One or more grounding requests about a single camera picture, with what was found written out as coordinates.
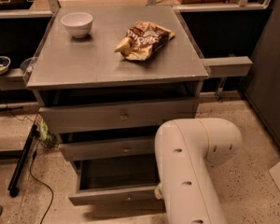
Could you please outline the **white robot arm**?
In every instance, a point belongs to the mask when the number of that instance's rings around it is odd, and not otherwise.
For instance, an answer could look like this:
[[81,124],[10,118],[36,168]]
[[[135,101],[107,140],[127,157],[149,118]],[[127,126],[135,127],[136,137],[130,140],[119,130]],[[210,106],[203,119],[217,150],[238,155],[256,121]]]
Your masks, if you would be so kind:
[[228,224],[207,171],[234,157],[240,130],[219,118],[174,119],[160,126],[155,156],[169,224]]

